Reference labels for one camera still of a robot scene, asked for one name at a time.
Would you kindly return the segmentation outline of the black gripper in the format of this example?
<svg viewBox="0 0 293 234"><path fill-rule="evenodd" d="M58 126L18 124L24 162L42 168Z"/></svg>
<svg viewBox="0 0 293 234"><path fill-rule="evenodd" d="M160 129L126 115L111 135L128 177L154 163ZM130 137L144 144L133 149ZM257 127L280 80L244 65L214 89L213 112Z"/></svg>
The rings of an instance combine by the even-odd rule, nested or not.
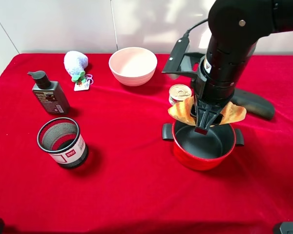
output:
<svg viewBox="0 0 293 234"><path fill-rule="evenodd" d="M223 108L234 94L234 84L220 82L209 77L205 71L205 55L189 55L191 68L198 64L190 86L194 97L190 98L190 116L194 118L194 131L203 135L208 133L210 126L217 120Z"/></svg>

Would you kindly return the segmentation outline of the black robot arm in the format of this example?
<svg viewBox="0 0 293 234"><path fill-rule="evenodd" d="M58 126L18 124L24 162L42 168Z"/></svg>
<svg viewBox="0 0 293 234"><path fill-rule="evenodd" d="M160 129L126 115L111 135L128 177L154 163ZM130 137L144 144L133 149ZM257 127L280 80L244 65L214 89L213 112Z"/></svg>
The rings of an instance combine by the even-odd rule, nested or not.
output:
<svg viewBox="0 0 293 234"><path fill-rule="evenodd" d="M232 98L260 38L293 31L293 0L217 0L211 31L194 85L195 131L206 134Z"/></svg>

